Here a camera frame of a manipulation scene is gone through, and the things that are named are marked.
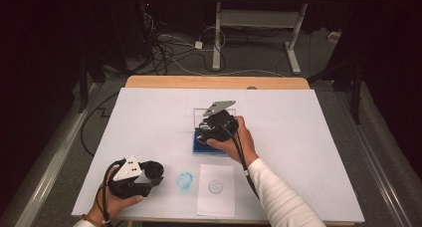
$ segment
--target person's right hand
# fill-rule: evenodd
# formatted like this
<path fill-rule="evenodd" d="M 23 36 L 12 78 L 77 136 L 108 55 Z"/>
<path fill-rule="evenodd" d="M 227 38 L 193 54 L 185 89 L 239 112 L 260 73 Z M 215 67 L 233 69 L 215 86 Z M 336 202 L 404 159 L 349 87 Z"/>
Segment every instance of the person's right hand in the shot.
<path fill-rule="evenodd" d="M 245 120 L 240 115 L 235 116 L 235 119 L 239 124 L 238 134 L 235 134 L 235 138 L 238 141 L 238 143 L 242 144 L 246 166 L 249 166 L 252 162 L 254 162 L 254 160 L 259 158 L 259 156 L 255 152 L 254 140 L 252 139 L 251 132 L 245 126 Z M 226 151 L 226 153 L 232 159 L 240 162 L 239 153 L 236 149 L 235 143 L 233 142 L 231 138 L 223 142 L 218 141 L 216 139 L 209 138 L 207 139 L 207 144 L 211 145 L 214 148 L 222 149 Z"/>

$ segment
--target silver metal part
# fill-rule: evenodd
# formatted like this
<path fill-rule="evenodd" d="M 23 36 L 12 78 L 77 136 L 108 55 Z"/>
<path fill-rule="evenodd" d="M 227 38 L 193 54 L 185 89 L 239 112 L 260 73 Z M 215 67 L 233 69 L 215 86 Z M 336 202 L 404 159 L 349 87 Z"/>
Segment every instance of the silver metal part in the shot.
<path fill-rule="evenodd" d="M 204 116 L 217 114 L 235 103 L 236 101 L 214 102 L 212 106 L 204 113 Z"/>

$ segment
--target gray carpet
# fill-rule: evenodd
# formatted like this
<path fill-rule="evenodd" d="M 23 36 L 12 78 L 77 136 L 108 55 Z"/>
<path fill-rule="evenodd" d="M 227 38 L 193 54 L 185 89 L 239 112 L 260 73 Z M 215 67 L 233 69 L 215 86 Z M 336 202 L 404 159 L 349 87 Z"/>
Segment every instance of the gray carpet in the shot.
<path fill-rule="evenodd" d="M 281 42 L 287 41 L 289 35 L 290 33 L 288 31 L 282 31 L 276 37 L 251 40 L 244 45 L 242 45 L 242 41 L 244 41 L 242 39 L 228 40 L 226 43 L 227 47 L 223 50 L 226 70 L 222 74 L 241 72 L 233 74 L 233 76 L 273 76 L 273 74 L 260 71 L 244 72 L 245 70 L 253 69 L 291 77 L 292 72 L 285 52 L 282 49 Z M 334 45 L 326 40 L 327 35 L 328 31 L 326 30 L 321 30 L 311 35 L 300 34 L 295 51 L 303 69 L 301 77 L 309 77 L 324 69 L 334 49 Z M 193 44 L 195 41 L 194 38 L 183 34 L 178 34 L 178 37 L 184 41 L 188 41 L 190 44 Z M 238 45 L 242 46 L 240 48 L 230 48 L 230 46 L 234 47 Z M 172 47 L 177 52 L 183 52 L 189 49 L 181 46 Z M 211 67 L 211 53 L 201 52 L 201 54 L 204 54 L 207 66 Z M 138 64 L 138 61 L 128 60 L 128 63 L 134 67 Z M 167 69 L 167 75 L 193 75 L 189 72 L 213 74 L 204 69 L 203 58 L 198 55 L 186 57 L 178 61 L 178 64 L 184 70 L 176 64 L 171 64 Z M 125 84 L 126 77 L 115 73 L 111 68 L 105 68 L 105 71 L 106 81 L 101 86 L 93 107 L 96 107 L 112 94 L 118 92 Z M 385 204 L 379 183 L 374 178 L 373 171 L 361 147 L 359 136 L 356 134 L 355 125 L 350 122 L 349 114 L 341 102 L 342 100 L 348 100 L 349 94 L 333 92 L 330 82 L 316 82 L 312 84 L 312 88 L 316 90 L 323 114 L 366 220 L 365 223 L 358 224 L 357 226 L 399 226 L 397 225 L 397 220 L 391 214 L 391 210 Z M 111 113 L 114 102 L 115 97 L 102 105 L 102 108 L 105 108 L 105 117 L 102 117 L 102 111 L 95 111 L 87 121 L 84 129 L 84 140 L 86 146 L 92 152 L 95 152 L 102 138 L 108 121 L 106 116 Z M 395 188 L 398 194 L 397 198 L 400 199 L 400 203 L 402 203 L 407 217 L 413 226 L 421 226 L 421 181 L 400 152 L 382 116 L 379 115 L 376 106 L 373 104 L 370 93 L 365 85 L 362 87 L 360 113 L 361 125 L 359 128 L 365 133 L 367 141 L 371 144 L 378 156 L 380 165 L 385 171 L 388 180 L 390 180 L 392 186 Z M 56 148 L 54 145 L 56 141 L 63 138 L 63 133 L 66 133 L 66 127 L 70 125 L 67 121 L 64 120 L 61 129 L 57 131 L 57 135 L 52 138 L 51 143 L 46 146 L 46 149 L 40 155 L 31 173 L 15 196 L 15 201 L 2 216 L 0 226 L 15 226 L 26 203 L 40 181 L 40 177 L 43 175 L 50 159 L 55 153 Z M 33 226 L 65 227 L 73 226 L 78 221 L 78 218 L 71 216 L 71 212 L 92 161 L 92 158 L 82 146 L 80 134 L 72 144 L 60 174 Z M 143 223 L 142 226 L 198 225 Z"/>

